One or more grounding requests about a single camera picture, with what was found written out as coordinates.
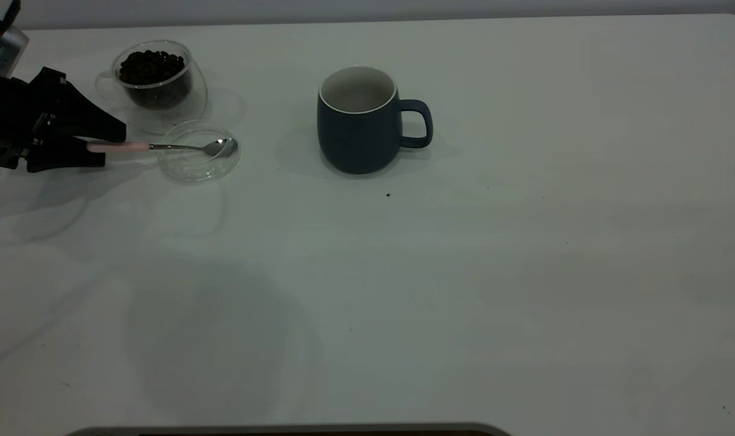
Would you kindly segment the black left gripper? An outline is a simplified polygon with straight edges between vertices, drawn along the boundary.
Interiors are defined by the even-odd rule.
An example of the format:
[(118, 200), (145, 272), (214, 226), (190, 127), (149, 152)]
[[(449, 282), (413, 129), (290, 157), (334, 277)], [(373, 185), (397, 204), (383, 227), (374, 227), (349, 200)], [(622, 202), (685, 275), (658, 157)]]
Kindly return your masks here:
[(108, 142), (126, 141), (126, 124), (87, 99), (66, 81), (65, 74), (43, 67), (30, 83), (0, 76), (1, 168), (15, 170), (21, 159), (27, 161), (29, 173), (106, 165), (104, 153), (46, 146), (52, 137), (48, 126), (54, 121), (62, 91), (63, 124), (68, 134)]

